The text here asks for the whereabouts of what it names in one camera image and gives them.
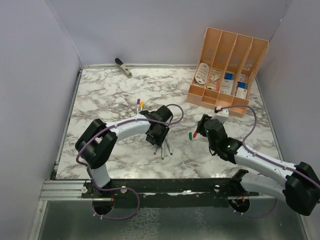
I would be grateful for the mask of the green pen cap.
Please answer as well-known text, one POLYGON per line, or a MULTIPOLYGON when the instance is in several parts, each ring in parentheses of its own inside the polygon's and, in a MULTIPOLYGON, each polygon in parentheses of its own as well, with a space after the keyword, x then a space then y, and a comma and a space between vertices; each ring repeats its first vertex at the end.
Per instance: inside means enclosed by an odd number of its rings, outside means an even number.
POLYGON ((192 132, 189 132, 189 133, 188 133, 188 138, 189 138, 189 140, 192 140, 192 138, 193 138, 192 132))

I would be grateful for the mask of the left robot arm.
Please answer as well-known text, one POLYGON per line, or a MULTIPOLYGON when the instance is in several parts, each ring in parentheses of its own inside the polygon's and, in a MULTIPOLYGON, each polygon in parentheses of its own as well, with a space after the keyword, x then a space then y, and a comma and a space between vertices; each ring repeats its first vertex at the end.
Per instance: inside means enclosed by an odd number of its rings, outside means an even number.
POLYGON ((161 146, 170 130, 168 122, 172 118, 173 113, 163 105, 156 111, 140 111, 124 121, 105 123, 99 118, 93 120, 76 142, 75 149, 88 165, 90 177, 95 182, 94 193, 101 198, 110 193, 111 178, 106 162, 117 142, 146 134, 148 143, 161 146))

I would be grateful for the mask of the green-end white marker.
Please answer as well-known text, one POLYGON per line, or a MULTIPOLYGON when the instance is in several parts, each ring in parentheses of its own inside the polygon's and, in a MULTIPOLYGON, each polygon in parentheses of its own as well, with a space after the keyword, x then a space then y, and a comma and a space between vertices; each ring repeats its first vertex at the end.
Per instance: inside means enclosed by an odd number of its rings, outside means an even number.
POLYGON ((164 158, 165 158, 165 149, 164 149, 164 143, 162 143, 162 145, 161 145, 161 159, 162 160, 164 160, 164 158))

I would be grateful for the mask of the yellow-end white marker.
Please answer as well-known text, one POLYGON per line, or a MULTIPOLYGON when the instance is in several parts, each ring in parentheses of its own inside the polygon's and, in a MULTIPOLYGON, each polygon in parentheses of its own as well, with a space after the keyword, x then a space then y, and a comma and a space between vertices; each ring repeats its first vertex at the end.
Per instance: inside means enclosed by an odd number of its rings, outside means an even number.
POLYGON ((143 106, 141 106, 141 102, 140 102, 140 106, 139 106, 139 111, 141 112, 142 110, 143 110, 143 108, 144 108, 144 104, 143 104, 143 106))

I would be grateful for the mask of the blue-end white marker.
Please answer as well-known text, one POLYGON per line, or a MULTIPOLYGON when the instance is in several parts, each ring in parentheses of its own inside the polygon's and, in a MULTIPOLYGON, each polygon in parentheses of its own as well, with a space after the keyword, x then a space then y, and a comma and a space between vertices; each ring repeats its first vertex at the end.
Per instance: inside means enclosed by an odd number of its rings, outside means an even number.
POLYGON ((165 143, 166 143, 167 149, 169 151, 169 154, 172 156, 173 155, 172 148, 171 148, 170 143, 167 139, 165 139, 165 143))

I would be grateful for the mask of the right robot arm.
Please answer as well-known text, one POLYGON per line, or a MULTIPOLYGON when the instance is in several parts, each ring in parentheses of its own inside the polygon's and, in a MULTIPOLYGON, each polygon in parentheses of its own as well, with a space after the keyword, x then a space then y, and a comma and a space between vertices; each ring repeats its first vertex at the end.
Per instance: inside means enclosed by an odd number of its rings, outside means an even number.
POLYGON ((207 114, 197 123, 195 132, 207 138, 211 155, 258 172, 239 170, 229 184, 234 195, 261 193, 286 202, 303 216, 310 216, 320 202, 320 180, 308 163, 284 162, 255 151, 229 137, 223 123, 207 114))

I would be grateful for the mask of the purple-end white marker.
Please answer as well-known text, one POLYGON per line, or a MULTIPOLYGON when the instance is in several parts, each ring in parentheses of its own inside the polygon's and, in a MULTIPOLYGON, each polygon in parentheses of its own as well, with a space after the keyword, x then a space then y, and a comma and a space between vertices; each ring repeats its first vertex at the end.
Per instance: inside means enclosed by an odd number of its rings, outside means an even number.
POLYGON ((136 104, 136 113, 138 114, 140 111, 140 104, 136 104))

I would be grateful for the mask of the red-end white marker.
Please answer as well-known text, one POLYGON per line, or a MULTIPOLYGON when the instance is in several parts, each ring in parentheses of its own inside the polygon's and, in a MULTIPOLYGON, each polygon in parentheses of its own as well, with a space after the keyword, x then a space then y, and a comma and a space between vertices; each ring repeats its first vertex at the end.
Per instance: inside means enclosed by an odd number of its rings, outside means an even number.
POLYGON ((154 149, 154 152, 153 152, 154 155, 156 155, 157 150, 158 150, 158 145, 155 145, 155 149, 154 149))

